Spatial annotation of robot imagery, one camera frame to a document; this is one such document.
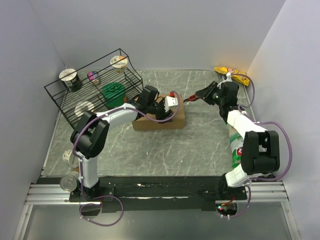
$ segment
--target chip bag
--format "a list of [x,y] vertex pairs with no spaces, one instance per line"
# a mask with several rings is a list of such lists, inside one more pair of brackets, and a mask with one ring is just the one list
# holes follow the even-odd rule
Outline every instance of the chip bag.
[[[227,74],[227,73],[233,74],[233,73],[235,73],[235,74],[245,74],[245,75],[247,75],[243,71],[238,71],[238,70],[235,70],[235,69],[232,69],[232,68],[227,68],[227,67],[224,67],[224,66],[215,66],[213,69],[219,74]],[[233,75],[233,76],[231,76],[231,78],[233,80],[237,81],[238,83],[241,83],[241,84],[244,84],[246,86],[249,86],[250,80],[245,76]]]

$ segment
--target marble table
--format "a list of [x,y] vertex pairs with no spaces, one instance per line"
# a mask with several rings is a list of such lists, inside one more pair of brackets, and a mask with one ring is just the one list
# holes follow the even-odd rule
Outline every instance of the marble table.
[[[220,82],[220,74],[209,70],[138,70],[144,85],[171,90],[184,98]],[[239,102],[247,105],[243,85]],[[220,176],[232,169],[229,132],[219,109],[198,100],[184,105],[185,128],[134,131],[130,122],[112,129],[98,156],[100,176]],[[72,148],[73,129],[61,115],[41,173],[42,177],[62,177],[70,167],[63,162],[65,150]]]

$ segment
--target brown box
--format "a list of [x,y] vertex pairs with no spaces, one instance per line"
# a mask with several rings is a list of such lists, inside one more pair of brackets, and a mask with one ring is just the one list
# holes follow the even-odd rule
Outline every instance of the brown box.
[[[168,94],[160,94],[159,97],[169,96]],[[151,121],[146,117],[141,117],[136,121],[132,122],[133,129],[135,131],[149,131],[149,130],[165,130],[165,129],[183,129],[186,125],[185,110],[183,98],[180,95],[180,107],[177,114],[174,116],[172,121],[165,123],[158,123]],[[156,119],[155,115],[147,114],[149,117]]]

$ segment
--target black wire rack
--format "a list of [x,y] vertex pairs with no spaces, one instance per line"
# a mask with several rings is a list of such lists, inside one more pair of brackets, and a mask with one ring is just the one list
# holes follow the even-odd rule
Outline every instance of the black wire rack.
[[[126,70],[118,73],[114,70],[113,64],[110,60],[114,56],[123,56],[123,59],[128,59]],[[95,68],[97,66],[106,66],[103,68]],[[95,71],[98,73],[99,84],[89,80],[87,73]],[[117,96],[113,95],[111,98],[106,99],[103,95],[103,87],[110,83],[119,83],[124,86],[126,101],[135,99],[143,90],[143,80],[138,72],[131,64],[129,56],[121,49],[114,50],[107,55],[79,68],[76,70],[82,86],[77,91],[72,91],[71,86],[68,87],[61,81],[53,81],[52,83],[44,86],[50,98],[59,108],[62,115],[72,128],[75,128],[81,118],[76,114],[76,106],[79,103],[90,102],[94,105],[94,112],[104,112],[110,110],[110,104]]]

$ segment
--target white wall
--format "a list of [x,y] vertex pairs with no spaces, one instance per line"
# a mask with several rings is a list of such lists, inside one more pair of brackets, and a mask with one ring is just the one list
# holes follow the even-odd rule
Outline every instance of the white wall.
[[0,1],[0,239],[12,239],[58,108],[44,85],[64,65],[30,4]]
[[[286,129],[293,164],[284,179],[304,240],[320,239],[320,1],[286,0],[248,74],[256,85],[259,121]],[[288,150],[281,141],[281,169]]]
[[246,71],[285,0],[29,0],[68,67],[117,49],[137,69]]

